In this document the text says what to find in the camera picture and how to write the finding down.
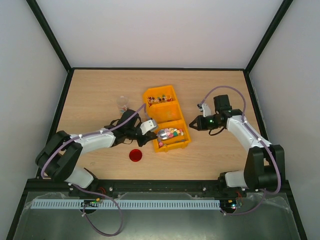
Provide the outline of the metal scoop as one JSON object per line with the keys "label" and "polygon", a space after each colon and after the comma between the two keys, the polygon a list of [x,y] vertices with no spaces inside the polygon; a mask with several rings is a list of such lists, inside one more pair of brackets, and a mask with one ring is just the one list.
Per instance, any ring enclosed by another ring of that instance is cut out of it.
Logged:
{"label": "metal scoop", "polygon": [[161,141],[165,141],[171,139],[173,137],[173,134],[171,133],[171,130],[169,128],[163,128],[157,132],[157,137]]}

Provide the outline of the yellow star candy bin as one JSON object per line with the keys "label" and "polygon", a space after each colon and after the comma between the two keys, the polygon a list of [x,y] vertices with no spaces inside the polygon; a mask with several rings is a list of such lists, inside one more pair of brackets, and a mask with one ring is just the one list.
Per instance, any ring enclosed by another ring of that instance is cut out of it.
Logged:
{"label": "yellow star candy bin", "polygon": [[188,127],[183,120],[168,121],[160,123],[154,131],[156,134],[161,129],[169,128],[173,137],[167,140],[160,140],[158,137],[153,140],[154,151],[156,153],[168,152],[175,149],[184,149],[191,143]]}

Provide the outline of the yellow lollipop bin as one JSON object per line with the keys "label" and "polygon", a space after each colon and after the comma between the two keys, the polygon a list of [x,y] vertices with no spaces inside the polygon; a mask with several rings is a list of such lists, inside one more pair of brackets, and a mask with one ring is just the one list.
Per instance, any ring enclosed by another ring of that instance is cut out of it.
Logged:
{"label": "yellow lollipop bin", "polygon": [[174,102],[177,100],[175,89],[172,85],[164,85],[148,88],[143,96],[143,102],[147,107]]}

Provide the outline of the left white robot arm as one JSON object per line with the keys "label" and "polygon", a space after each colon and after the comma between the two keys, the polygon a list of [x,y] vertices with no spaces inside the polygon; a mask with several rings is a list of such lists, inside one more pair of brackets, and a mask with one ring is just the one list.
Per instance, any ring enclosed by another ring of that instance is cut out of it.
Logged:
{"label": "left white robot arm", "polygon": [[86,134],[68,134],[61,130],[45,145],[35,159],[42,175],[55,182],[66,182],[87,191],[98,188],[98,178],[88,169],[77,166],[78,159],[89,152],[116,147],[125,140],[136,141],[139,147],[157,138],[157,122],[142,121],[139,114],[128,109],[121,118]]}

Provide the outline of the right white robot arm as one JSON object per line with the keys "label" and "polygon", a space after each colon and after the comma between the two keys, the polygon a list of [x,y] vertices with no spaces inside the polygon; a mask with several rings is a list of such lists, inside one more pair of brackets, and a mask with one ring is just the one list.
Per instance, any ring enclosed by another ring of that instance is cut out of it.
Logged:
{"label": "right white robot arm", "polygon": [[244,111],[230,105],[228,95],[213,99],[215,112],[206,103],[197,106],[201,111],[189,127],[197,131],[228,130],[247,152],[244,170],[221,173],[218,191],[229,196],[236,188],[267,190],[275,188],[277,193],[285,180],[285,152],[280,145],[274,145],[262,137],[248,122]]}

